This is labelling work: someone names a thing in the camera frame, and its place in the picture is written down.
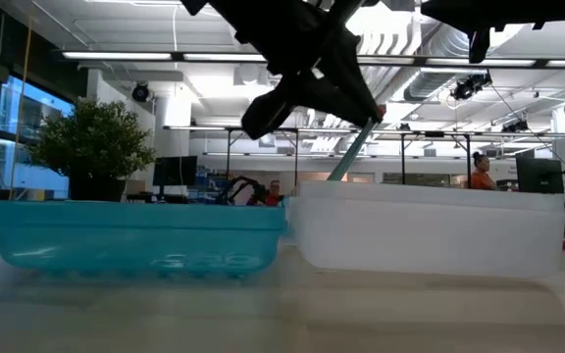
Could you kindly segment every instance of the blue object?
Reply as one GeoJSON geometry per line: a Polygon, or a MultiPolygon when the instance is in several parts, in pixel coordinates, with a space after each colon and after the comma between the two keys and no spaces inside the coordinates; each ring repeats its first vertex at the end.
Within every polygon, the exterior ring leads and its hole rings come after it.
{"type": "Polygon", "coordinates": [[[247,275],[276,258],[284,208],[0,201],[0,252],[39,270],[247,275]]]}

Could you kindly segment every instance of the window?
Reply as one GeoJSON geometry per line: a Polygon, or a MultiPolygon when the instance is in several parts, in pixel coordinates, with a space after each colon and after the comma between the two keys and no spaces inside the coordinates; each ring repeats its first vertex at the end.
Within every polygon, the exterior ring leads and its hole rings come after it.
{"type": "MultiPolygon", "coordinates": [[[[8,82],[1,86],[0,130],[2,131],[17,133],[22,86],[23,82],[15,77],[10,77],[8,82]]],[[[67,117],[73,109],[73,105],[29,83],[26,83],[24,96],[26,99],[20,131],[23,137],[37,138],[38,129],[44,118],[55,114],[67,117]]]]}
{"type": "MultiPolygon", "coordinates": [[[[10,188],[14,159],[15,142],[0,138],[0,188],[10,188]]],[[[45,190],[45,198],[67,198],[69,194],[68,177],[60,176],[45,168],[32,166],[27,161],[27,152],[20,145],[15,165],[14,188],[45,190]]]]}

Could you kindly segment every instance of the security camera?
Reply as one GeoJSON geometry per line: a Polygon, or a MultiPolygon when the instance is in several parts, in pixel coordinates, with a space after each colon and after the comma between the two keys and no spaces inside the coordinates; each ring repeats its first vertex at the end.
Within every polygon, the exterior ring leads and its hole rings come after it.
{"type": "Polygon", "coordinates": [[[450,92],[450,96],[456,101],[472,98],[475,94],[483,90],[484,87],[492,84],[489,73],[484,75],[471,75],[467,79],[457,81],[457,86],[450,92]]]}
{"type": "Polygon", "coordinates": [[[132,99],[140,103],[149,102],[152,98],[152,94],[147,88],[147,82],[139,82],[132,91],[132,99]]]}

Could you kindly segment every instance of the cable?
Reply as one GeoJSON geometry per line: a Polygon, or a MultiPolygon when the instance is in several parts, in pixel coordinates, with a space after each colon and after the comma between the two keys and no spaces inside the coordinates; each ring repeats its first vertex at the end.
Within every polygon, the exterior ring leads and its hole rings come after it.
{"type": "Polygon", "coordinates": [[[26,80],[27,80],[27,64],[29,63],[29,47],[31,46],[31,32],[33,21],[34,6],[32,5],[29,14],[27,15],[27,42],[26,42],[26,61],[24,62],[24,80],[21,86],[21,102],[19,103],[19,117],[17,118],[17,135],[15,136],[15,153],[12,159],[12,173],[10,177],[10,193],[8,194],[8,200],[12,200],[14,189],[15,189],[15,167],[17,164],[17,156],[19,154],[19,134],[21,133],[21,122],[24,113],[24,103],[26,97],[26,80]]]}
{"type": "MultiPolygon", "coordinates": [[[[493,84],[491,84],[490,87],[494,90],[494,92],[496,92],[496,94],[498,95],[498,97],[500,97],[501,101],[507,106],[507,108],[509,108],[509,111],[511,112],[511,114],[513,114],[513,115],[516,117],[516,119],[522,119],[520,116],[518,116],[518,114],[514,111],[514,109],[511,108],[511,106],[509,105],[509,103],[507,103],[507,101],[505,100],[505,98],[496,90],[496,87],[494,87],[493,84]]],[[[544,142],[541,138],[539,138],[539,136],[538,136],[535,132],[533,132],[530,127],[527,126],[527,129],[529,130],[529,132],[530,132],[535,138],[538,139],[538,141],[539,141],[541,144],[543,144],[544,146],[546,146],[546,148],[548,148],[548,149],[550,150],[550,152],[553,154],[553,156],[555,156],[557,159],[559,159],[559,161],[560,161],[561,163],[563,163],[563,164],[565,165],[565,161],[564,161],[561,157],[559,157],[559,155],[558,155],[557,153],[555,153],[555,151],[553,151],[553,149],[552,149],[546,142],[544,142]]]]}

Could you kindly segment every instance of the black monitor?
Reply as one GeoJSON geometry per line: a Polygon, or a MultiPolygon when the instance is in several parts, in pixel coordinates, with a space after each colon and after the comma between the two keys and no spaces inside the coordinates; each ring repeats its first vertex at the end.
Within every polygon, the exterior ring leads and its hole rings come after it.
{"type": "Polygon", "coordinates": [[[154,166],[154,185],[161,187],[195,185],[196,170],[196,156],[157,158],[154,166]]]}
{"type": "Polygon", "coordinates": [[[516,158],[520,192],[563,194],[561,162],[536,158],[516,158]]]}

